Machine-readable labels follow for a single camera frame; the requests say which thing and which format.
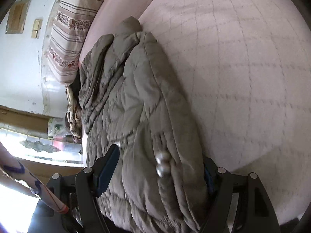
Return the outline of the olive green puffer jacket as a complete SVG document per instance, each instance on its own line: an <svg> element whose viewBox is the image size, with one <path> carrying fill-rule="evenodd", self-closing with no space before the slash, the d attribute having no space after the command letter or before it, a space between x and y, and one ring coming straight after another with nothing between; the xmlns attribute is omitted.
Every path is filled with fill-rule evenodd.
<svg viewBox="0 0 311 233"><path fill-rule="evenodd" d="M87 164L112 144L120 159L98 199L130 232L198 232L207 186L201 144L175 71L133 17L100 37L79 70Z"/></svg>

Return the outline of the brown cream patterned blanket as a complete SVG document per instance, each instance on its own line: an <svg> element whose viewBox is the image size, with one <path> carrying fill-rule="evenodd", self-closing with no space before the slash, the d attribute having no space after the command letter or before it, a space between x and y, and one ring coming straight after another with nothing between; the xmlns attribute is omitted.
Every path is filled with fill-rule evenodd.
<svg viewBox="0 0 311 233"><path fill-rule="evenodd" d="M81 107L70 85L65 86L65 92L68 101L66 123L72 134L73 141L80 144L82 142Z"/></svg>

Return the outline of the floral box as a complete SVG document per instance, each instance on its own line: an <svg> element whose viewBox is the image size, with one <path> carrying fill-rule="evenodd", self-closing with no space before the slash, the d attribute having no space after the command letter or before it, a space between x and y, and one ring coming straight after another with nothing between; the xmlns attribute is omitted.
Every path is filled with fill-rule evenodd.
<svg viewBox="0 0 311 233"><path fill-rule="evenodd" d="M50 118L48 120L47 134L49 138L63 138L67 135L65 119Z"/></svg>

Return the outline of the wooden glass cabinet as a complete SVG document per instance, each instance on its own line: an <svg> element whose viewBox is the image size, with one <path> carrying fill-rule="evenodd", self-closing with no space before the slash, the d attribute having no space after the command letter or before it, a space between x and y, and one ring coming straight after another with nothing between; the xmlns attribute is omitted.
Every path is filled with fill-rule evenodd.
<svg viewBox="0 0 311 233"><path fill-rule="evenodd" d="M48 137L48 116L1 106L1 143L43 183L54 173L77 174L84 166L82 145L72 137Z"/></svg>

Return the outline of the pink bed sheet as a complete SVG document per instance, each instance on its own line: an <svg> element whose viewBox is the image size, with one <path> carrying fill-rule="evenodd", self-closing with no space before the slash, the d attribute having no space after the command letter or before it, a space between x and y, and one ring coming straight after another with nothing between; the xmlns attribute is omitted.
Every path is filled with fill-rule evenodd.
<svg viewBox="0 0 311 233"><path fill-rule="evenodd" d="M310 203L310 29L291 0L153 0L140 17L183 86L205 153L256 172L279 223Z"/></svg>

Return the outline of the striped floral pillow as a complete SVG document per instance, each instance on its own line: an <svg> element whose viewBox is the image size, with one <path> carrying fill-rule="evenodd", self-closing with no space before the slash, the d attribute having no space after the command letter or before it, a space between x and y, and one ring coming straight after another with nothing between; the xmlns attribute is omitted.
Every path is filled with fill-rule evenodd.
<svg viewBox="0 0 311 233"><path fill-rule="evenodd" d="M104 0L60 0L46 51L48 65L61 84L71 84L90 26Z"/></svg>

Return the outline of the pink bolster with red ends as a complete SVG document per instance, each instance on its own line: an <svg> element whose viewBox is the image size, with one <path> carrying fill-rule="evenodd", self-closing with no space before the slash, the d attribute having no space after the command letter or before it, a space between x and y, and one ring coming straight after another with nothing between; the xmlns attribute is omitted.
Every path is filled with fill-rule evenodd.
<svg viewBox="0 0 311 233"><path fill-rule="evenodd" d="M126 18L139 19L153 0L104 0L86 35L80 56L82 65L88 52L97 40L106 34L113 34L115 28Z"/></svg>

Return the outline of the wall light switch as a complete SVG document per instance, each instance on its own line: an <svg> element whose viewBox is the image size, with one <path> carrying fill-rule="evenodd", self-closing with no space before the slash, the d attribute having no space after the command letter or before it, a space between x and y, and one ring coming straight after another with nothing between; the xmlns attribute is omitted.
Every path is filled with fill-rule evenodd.
<svg viewBox="0 0 311 233"><path fill-rule="evenodd" d="M32 38L34 38L34 39L39 38L39 32L40 32L41 27L42 27L42 22L43 22L43 19L41 19L41 18L34 20L33 28L32 28L32 34L31 34Z"/></svg>

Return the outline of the wooden wall niche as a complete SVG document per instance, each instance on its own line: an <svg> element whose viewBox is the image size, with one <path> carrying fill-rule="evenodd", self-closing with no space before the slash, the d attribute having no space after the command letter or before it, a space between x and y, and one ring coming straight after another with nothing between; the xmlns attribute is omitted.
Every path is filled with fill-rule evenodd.
<svg viewBox="0 0 311 233"><path fill-rule="evenodd" d="M9 10L6 34L23 34L31 0L16 1Z"/></svg>

